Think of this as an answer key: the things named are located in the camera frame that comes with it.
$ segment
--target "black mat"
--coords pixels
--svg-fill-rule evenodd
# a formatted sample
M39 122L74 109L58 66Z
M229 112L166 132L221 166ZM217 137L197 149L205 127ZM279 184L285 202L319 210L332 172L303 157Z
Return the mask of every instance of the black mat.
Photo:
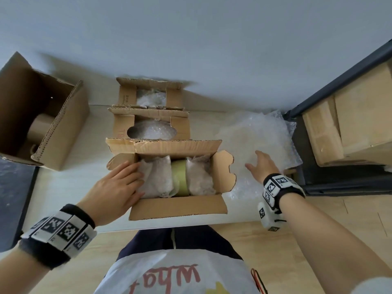
M38 170L0 159L0 252L19 240Z

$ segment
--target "left hand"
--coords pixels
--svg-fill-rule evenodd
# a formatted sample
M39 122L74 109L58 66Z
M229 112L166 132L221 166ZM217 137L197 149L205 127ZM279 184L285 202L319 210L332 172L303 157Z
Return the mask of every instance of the left hand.
M137 172L139 165L128 161L118 165L97 181L77 204L93 219L96 226L118 219L144 195L144 192L136 192L144 184L141 180L143 173Z

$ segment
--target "wrist strap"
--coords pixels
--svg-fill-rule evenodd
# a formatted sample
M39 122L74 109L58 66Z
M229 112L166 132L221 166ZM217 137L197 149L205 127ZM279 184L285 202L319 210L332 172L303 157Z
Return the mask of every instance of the wrist strap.
M297 193L305 198L305 193L302 188L291 178L280 173L272 173L264 179L263 197L272 208L272 210L279 208L279 201L283 195L287 193Z
M79 207L67 204L22 235L19 248L53 269L76 257L96 236L95 223Z

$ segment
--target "forearm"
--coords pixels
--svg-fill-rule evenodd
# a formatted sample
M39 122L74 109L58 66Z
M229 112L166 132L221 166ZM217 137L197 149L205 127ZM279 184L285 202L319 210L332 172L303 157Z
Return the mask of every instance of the forearm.
M0 261L0 293L29 293L49 270L34 257L16 248Z
M392 277L392 270L369 247L300 195L286 194L280 208L327 294L348 294L372 277Z

